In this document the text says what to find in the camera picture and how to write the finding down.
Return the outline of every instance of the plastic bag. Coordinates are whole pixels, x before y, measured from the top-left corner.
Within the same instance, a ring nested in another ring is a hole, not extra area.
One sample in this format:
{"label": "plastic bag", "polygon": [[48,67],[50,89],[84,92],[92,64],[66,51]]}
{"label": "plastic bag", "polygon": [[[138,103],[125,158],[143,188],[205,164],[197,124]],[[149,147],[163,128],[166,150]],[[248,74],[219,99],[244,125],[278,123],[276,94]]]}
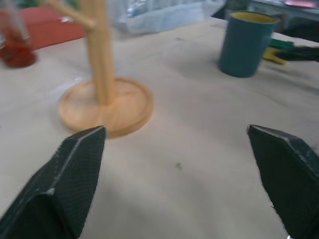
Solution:
{"label": "plastic bag", "polygon": [[204,21],[226,0],[109,0],[110,17],[118,29],[153,33]]}

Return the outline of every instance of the glass jar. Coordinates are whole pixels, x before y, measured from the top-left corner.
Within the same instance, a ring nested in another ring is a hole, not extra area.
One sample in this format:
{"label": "glass jar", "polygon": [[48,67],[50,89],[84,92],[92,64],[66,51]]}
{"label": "glass jar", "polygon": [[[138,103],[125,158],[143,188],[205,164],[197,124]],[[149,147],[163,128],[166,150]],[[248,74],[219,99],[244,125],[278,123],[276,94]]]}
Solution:
{"label": "glass jar", "polygon": [[0,0],[0,58],[9,67],[36,61],[29,33],[14,0]]}

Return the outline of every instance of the round wooden base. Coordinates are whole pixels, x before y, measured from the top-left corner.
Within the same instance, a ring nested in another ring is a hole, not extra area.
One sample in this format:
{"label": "round wooden base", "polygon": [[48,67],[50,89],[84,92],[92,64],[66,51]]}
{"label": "round wooden base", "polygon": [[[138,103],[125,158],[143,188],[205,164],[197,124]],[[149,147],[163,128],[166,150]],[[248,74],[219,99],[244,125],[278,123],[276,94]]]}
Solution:
{"label": "round wooden base", "polygon": [[104,125],[108,136],[117,137],[134,132],[150,119],[153,95],[141,83],[129,78],[115,80],[116,99],[110,106],[98,104],[93,82],[74,86],[59,102],[59,114],[73,130]]}

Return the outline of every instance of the white table surface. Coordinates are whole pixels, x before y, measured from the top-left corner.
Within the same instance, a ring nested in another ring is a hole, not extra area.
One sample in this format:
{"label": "white table surface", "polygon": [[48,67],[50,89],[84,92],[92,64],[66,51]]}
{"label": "white table surface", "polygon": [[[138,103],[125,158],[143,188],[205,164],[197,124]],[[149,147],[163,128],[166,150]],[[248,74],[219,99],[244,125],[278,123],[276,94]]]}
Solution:
{"label": "white table surface", "polygon": [[[107,140],[81,238],[287,238],[246,127],[280,129],[315,146],[318,64],[263,62],[252,78],[230,77],[216,65],[224,26],[212,19],[152,35],[114,32],[117,73],[146,84],[155,108],[141,130]],[[37,54],[31,67],[0,68],[0,214],[72,133],[58,118],[57,101],[90,76],[84,39]]]}

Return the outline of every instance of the wooden mug tree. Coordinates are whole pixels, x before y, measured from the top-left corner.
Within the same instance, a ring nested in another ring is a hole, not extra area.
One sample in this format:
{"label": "wooden mug tree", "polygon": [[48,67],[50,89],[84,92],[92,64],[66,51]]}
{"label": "wooden mug tree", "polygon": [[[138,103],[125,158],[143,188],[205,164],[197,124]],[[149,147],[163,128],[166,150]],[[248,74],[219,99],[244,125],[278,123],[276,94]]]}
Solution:
{"label": "wooden mug tree", "polygon": [[60,0],[46,2],[83,25],[92,67],[92,81],[61,97],[58,111],[64,123],[74,130],[105,125],[112,137],[141,128],[151,117],[153,96],[133,79],[115,78],[106,0],[80,0],[80,11]]}

